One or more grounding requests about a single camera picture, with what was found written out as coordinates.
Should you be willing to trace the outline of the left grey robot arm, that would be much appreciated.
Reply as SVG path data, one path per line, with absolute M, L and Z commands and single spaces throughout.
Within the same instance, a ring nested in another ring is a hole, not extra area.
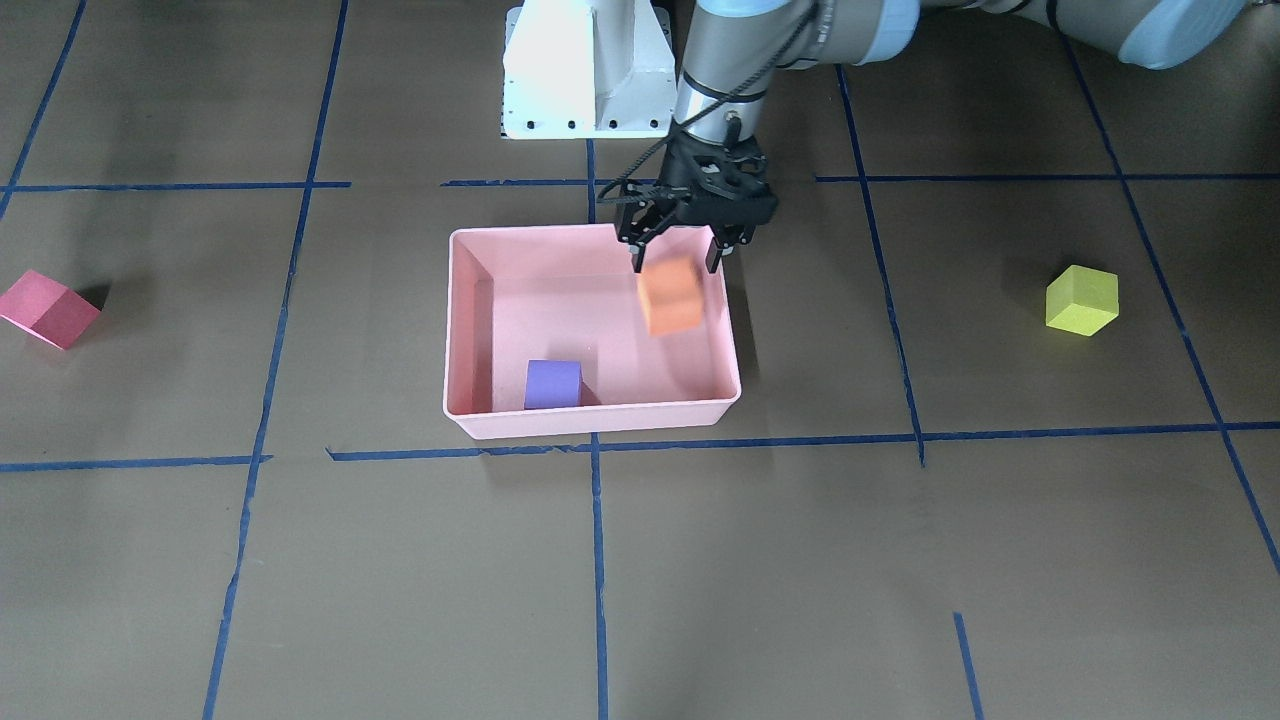
M 712 233 L 707 270 L 751 242 L 778 205 L 755 132 L 774 74 L 817 65 L 865 65 L 897 56 L 920 18 L 954 1 L 699 1 L 666 135 L 645 151 L 662 155 L 652 186 L 628 167 L 596 202 L 617 210 L 614 232 L 635 272 L 646 249 L 675 227 Z M 983 1 L 1121 63 L 1166 70 L 1208 47 L 1242 14 L 1240 1 Z

